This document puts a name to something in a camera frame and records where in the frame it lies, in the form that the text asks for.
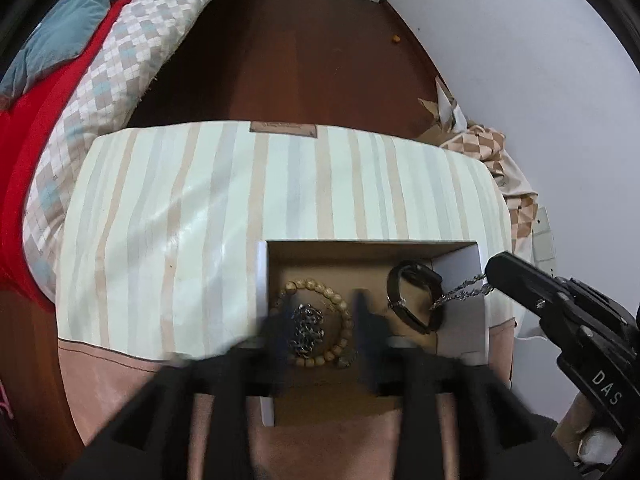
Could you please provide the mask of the black smart band watch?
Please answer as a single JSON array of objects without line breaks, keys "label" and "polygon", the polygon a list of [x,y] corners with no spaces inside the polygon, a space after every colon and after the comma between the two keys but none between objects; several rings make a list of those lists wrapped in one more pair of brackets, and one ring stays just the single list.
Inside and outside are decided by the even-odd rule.
[{"label": "black smart band watch", "polygon": [[387,275],[387,307],[415,332],[436,333],[445,317],[445,308],[437,307],[442,298],[442,277],[426,263],[404,260]]}]

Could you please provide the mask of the teal fleece blanket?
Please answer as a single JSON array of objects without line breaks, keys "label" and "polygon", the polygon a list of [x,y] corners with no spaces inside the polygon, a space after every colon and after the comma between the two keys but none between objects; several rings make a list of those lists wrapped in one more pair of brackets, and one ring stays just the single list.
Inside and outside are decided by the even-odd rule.
[{"label": "teal fleece blanket", "polygon": [[35,26],[1,79],[1,108],[63,63],[78,58],[116,0],[58,0]]}]

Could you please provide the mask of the white cardboard box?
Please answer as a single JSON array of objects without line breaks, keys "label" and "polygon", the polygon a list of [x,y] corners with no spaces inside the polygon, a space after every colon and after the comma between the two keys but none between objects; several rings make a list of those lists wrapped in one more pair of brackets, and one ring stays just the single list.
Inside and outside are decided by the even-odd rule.
[{"label": "white cardboard box", "polygon": [[257,245],[261,314],[303,306],[286,334],[311,345],[291,356],[285,392],[259,401],[266,427],[303,426],[391,411],[402,371],[394,344],[488,362],[488,321],[480,297],[435,304],[482,270],[474,242],[270,240]]}]

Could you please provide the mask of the red bed blanket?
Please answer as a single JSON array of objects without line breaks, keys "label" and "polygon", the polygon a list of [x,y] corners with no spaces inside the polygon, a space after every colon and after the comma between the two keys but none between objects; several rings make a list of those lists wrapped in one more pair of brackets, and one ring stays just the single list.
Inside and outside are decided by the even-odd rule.
[{"label": "red bed blanket", "polygon": [[[1,0],[1,67],[7,68],[27,35],[60,0]],[[1,114],[1,289],[16,292],[46,311],[44,296],[28,270],[23,248],[23,219],[29,185],[55,123],[82,75],[102,48],[125,4],[110,4],[106,17],[76,60],[63,64],[35,84]]]}]

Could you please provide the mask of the brown checkered cloth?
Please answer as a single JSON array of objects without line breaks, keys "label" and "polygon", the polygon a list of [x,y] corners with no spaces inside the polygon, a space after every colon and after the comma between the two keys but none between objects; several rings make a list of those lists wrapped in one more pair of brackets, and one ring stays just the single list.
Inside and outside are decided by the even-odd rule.
[{"label": "brown checkered cloth", "polygon": [[442,148],[470,156],[486,166],[509,209],[512,252],[532,262],[538,193],[506,151],[506,136],[496,129],[474,125],[455,133]]}]

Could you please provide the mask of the pink clothes hanger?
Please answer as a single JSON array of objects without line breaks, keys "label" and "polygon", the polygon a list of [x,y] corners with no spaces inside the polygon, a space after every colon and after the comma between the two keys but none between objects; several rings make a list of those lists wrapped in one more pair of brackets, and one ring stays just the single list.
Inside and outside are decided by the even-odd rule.
[{"label": "pink clothes hanger", "polygon": [[2,414],[8,419],[14,419],[11,403],[8,396],[6,395],[6,389],[4,388],[2,382],[0,382],[0,410],[2,411]]}]

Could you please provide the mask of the striped and pink tablecloth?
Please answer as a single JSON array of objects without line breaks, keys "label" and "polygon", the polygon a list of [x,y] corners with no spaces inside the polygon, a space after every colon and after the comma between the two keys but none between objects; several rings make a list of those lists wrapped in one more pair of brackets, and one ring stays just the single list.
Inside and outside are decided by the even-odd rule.
[{"label": "striped and pink tablecloth", "polygon": [[[56,264],[58,352],[67,402],[85,444],[147,384],[178,364],[209,364],[257,334],[257,245],[275,240],[474,242],[486,261],[511,246],[508,208],[477,159],[411,140],[336,127],[309,136],[249,122],[120,130],[91,145],[66,212]],[[511,374],[512,302],[485,301],[488,362]],[[179,438],[170,478],[220,477],[207,453],[230,443],[209,423],[235,406],[248,428],[245,468],[266,479],[388,479],[400,411],[266,427],[259,401],[153,387],[186,400],[184,419],[157,408],[115,432],[126,455],[154,431]]]}]

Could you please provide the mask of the torn cardboard pieces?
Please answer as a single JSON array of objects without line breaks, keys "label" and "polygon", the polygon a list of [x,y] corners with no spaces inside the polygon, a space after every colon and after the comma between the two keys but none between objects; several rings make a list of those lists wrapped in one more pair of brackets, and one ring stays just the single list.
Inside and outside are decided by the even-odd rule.
[{"label": "torn cardboard pieces", "polygon": [[468,121],[462,108],[439,76],[435,77],[436,101],[418,99],[419,104],[431,115],[428,130],[435,130],[443,136],[462,133],[468,128]]}]

